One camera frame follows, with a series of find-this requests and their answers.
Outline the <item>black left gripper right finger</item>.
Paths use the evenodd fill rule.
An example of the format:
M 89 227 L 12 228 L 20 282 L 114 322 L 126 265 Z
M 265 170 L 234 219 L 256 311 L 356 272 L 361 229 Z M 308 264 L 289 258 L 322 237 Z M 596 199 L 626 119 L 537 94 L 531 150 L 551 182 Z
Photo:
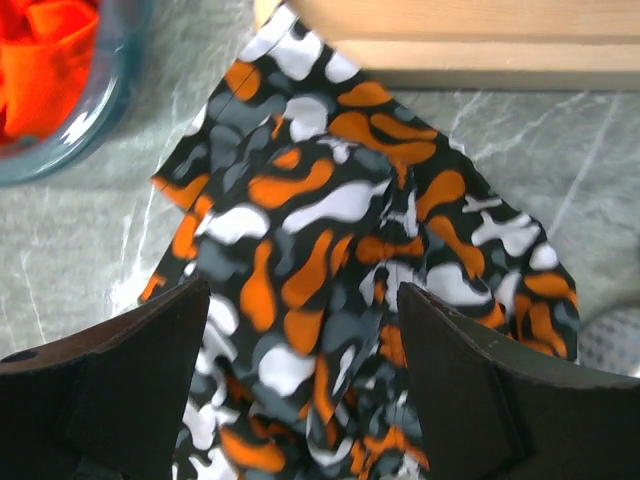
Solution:
M 401 343 L 435 479 L 635 479 L 639 382 L 549 356 L 398 291 Z

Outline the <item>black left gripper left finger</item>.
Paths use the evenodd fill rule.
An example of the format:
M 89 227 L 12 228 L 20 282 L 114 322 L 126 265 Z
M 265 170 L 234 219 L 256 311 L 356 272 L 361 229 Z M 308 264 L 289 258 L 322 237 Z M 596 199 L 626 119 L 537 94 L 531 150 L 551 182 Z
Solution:
M 209 288 L 153 301 L 1 361 L 4 479 L 169 479 Z

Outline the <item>camouflage patterned shorts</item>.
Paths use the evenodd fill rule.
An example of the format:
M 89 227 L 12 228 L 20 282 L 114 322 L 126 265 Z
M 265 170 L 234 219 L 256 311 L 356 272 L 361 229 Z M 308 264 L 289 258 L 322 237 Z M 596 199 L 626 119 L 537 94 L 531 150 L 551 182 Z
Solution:
M 142 294 L 211 292 L 174 478 L 427 478 L 405 282 L 576 358 L 575 284 L 541 224 L 289 5 L 200 116 L 153 176 L 185 216 Z

